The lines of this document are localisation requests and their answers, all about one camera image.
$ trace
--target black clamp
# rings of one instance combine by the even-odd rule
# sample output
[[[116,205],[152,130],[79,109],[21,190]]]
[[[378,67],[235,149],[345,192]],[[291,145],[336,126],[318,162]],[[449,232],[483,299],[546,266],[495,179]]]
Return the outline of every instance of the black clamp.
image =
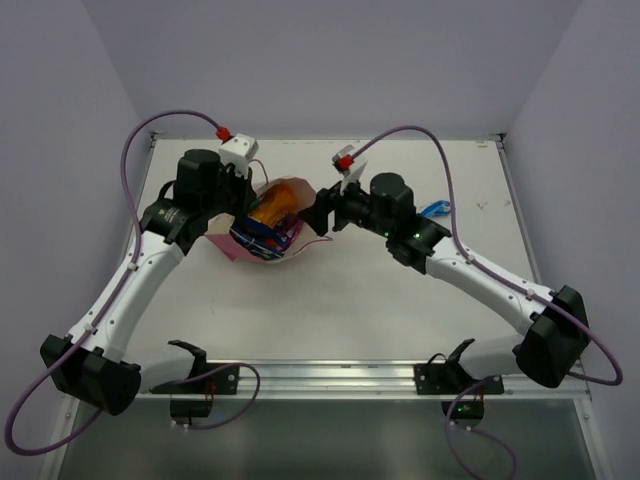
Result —
[[[460,366],[462,352],[474,341],[474,339],[469,339],[462,342],[447,357],[444,363],[430,361],[414,365],[413,380],[416,384],[416,393],[418,395],[457,395],[477,383],[478,379],[471,377]],[[488,380],[484,384],[484,393],[487,395],[502,395],[504,393],[502,377],[498,376]]]
[[[169,345],[183,348],[194,357],[193,366],[187,378],[195,378],[203,375],[224,363],[207,363],[207,352],[195,345],[181,340],[172,340]],[[171,418],[179,423],[191,424],[192,418],[207,418],[213,408],[214,395],[235,395],[238,391],[238,378],[240,367],[229,367],[214,373],[213,375],[198,382],[183,385],[164,384],[151,390],[151,393],[169,395],[204,395],[202,399],[176,399],[169,402],[169,414]]]
[[[173,187],[173,198],[166,198]],[[210,150],[187,150],[178,161],[175,181],[165,183],[158,199],[142,215],[140,226],[177,244],[186,255],[205,234],[213,217],[228,213],[245,215],[256,194],[251,170],[246,178],[236,175],[233,164],[223,165]]]

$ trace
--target blue object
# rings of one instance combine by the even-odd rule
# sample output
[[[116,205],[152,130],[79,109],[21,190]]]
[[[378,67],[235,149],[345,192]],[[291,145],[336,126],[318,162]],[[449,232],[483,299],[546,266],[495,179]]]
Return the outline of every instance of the blue object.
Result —
[[[420,215],[423,217],[446,217],[451,213],[451,203],[447,200],[438,200],[422,209]]]

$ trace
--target metal frame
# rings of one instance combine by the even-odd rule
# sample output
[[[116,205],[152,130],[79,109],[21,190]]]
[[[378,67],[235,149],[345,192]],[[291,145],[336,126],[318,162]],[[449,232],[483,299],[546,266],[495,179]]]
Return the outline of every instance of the metal frame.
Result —
[[[211,361],[225,363],[233,360]],[[260,372],[261,400],[452,400],[454,395],[418,396],[413,381],[413,365],[417,361],[339,361],[263,360],[250,363]],[[238,391],[233,397],[249,398],[256,385],[253,374],[240,369]],[[509,400],[583,400],[589,399],[584,382],[566,379],[559,388],[550,390],[524,375],[504,377],[505,395],[491,396],[492,401]],[[202,398],[201,395],[139,395],[140,398]]]
[[[155,140],[172,138],[163,132],[152,135],[149,162],[153,155]],[[534,274],[540,280],[533,250],[520,204],[513,188],[504,146],[501,140],[496,146],[506,177],[510,195],[525,242],[525,250]],[[413,381],[413,365],[419,360],[246,360],[254,365],[261,375],[260,400],[411,400],[441,402],[453,396],[418,396]],[[228,363],[231,360],[210,360],[211,363]],[[255,389],[255,379],[247,369],[240,370],[237,394],[232,399],[249,398]],[[593,415],[590,392],[584,381],[567,378],[559,388],[550,390],[530,381],[525,376],[504,378],[505,394],[491,396],[492,401],[514,400],[573,400],[580,422],[585,445],[598,480],[613,479],[611,465],[606,455],[600,433]],[[140,398],[166,400],[170,395],[139,395]],[[197,395],[173,395],[171,398],[200,398]],[[71,432],[78,412],[79,402],[66,397],[60,409],[52,441],[57,441]],[[38,480],[56,480],[66,453],[66,446],[45,456]]]

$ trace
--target lavender wall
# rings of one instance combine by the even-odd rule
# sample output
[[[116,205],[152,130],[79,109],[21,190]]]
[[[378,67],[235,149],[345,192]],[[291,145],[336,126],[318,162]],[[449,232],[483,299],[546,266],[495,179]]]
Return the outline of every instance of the lavender wall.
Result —
[[[83,0],[138,112],[279,136],[504,132],[580,0]],[[210,135],[199,122],[164,130]]]
[[[0,2],[0,58],[4,424],[43,370],[44,338],[64,335],[114,270],[128,223],[119,152],[138,116],[78,0]],[[133,158],[138,180],[145,143]],[[36,392],[18,419],[20,444],[48,444],[60,398],[50,382]],[[0,478],[33,479],[41,461],[2,443]]]
[[[593,387],[619,479],[640,477],[640,3],[585,0],[508,134],[544,280],[578,288],[626,379]],[[611,377],[591,347],[590,373]]]

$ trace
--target white table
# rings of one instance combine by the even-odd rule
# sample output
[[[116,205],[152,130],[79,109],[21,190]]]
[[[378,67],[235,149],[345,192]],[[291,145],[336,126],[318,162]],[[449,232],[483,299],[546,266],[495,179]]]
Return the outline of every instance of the white table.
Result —
[[[358,140],[262,140],[258,157],[271,178],[294,175],[316,189],[339,175],[330,159]],[[158,140],[140,213],[175,178],[183,153],[217,140]],[[449,141],[463,240],[514,273],[531,278],[525,244],[494,142]],[[362,179],[395,171],[418,205],[447,198],[442,165],[427,140],[388,140],[368,152]],[[262,180],[260,170],[256,181]],[[218,359],[424,359],[462,340],[510,327],[475,300],[398,264],[384,239],[349,226],[332,243],[277,265],[230,262],[200,239],[140,320],[129,355],[180,339]]]

